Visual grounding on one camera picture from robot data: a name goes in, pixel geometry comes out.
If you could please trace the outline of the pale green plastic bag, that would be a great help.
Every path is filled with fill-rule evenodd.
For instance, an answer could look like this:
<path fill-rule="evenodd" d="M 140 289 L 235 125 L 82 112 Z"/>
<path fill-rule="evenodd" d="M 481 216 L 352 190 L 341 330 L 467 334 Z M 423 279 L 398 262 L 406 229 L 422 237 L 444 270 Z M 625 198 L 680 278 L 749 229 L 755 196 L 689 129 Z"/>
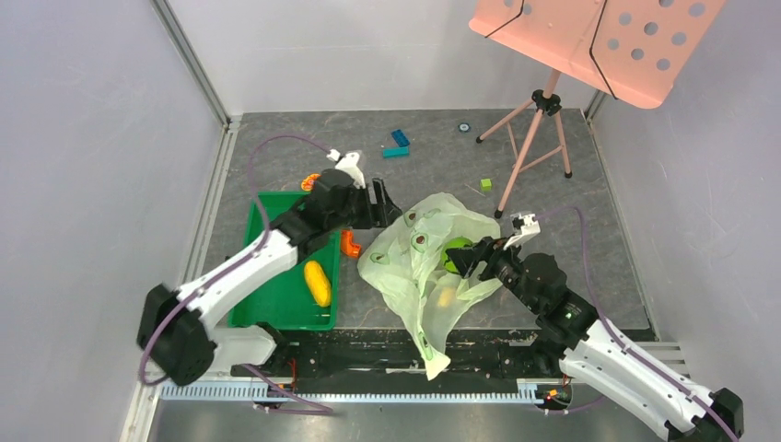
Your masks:
<path fill-rule="evenodd" d="M 459 319 L 475 304 L 500 288 L 498 280 L 463 279 L 443 265 L 447 247 L 496 238 L 498 223 L 468 209 L 449 193 L 435 193 L 408 209 L 362 253 L 360 277 L 380 291 L 388 308 L 410 333 L 429 381 L 446 371 L 450 358 L 446 340 Z M 448 308 L 437 299 L 444 287 L 457 296 Z"/>

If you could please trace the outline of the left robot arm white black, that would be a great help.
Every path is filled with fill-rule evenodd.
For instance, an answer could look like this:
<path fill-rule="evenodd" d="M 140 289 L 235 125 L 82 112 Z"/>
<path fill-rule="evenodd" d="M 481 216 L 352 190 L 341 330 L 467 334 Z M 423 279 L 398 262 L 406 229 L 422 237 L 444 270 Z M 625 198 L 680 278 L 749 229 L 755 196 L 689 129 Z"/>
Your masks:
<path fill-rule="evenodd" d="M 267 375 L 282 373 L 289 351 L 271 333 L 260 326 L 225 329 L 218 322 L 265 283 L 327 246 L 334 233 L 388 227 L 401 216 L 381 179 L 366 188 L 344 171 L 325 169 L 311 192 L 238 254 L 176 289 L 160 284 L 148 292 L 136 337 L 143 351 L 140 381 L 154 383 L 146 375 L 148 362 L 178 386 L 193 383 L 214 365 L 252 364 Z"/>

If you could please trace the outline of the yellow fake fruit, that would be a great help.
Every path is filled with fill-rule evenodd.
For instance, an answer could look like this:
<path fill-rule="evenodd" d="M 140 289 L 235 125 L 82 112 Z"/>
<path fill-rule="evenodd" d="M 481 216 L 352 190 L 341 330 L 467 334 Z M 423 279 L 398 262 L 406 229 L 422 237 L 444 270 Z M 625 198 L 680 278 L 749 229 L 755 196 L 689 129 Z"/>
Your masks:
<path fill-rule="evenodd" d="M 316 261 L 307 262 L 304 278 L 315 303 L 321 308 L 329 307 L 332 303 L 332 287 L 322 266 Z"/>

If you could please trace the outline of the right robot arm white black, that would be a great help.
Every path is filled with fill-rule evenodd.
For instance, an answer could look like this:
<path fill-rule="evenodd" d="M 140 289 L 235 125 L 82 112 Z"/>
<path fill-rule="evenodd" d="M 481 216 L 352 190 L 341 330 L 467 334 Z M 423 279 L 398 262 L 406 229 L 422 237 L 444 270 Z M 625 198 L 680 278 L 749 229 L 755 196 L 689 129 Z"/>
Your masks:
<path fill-rule="evenodd" d="M 743 401 L 712 391 L 633 343 L 597 308 L 571 290 L 554 256 L 521 259 L 503 239 L 448 248 L 463 277 L 498 282 L 533 315 L 540 329 L 531 361 L 545 376 L 561 372 L 622 406 L 665 441 L 737 441 L 745 432 Z"/>

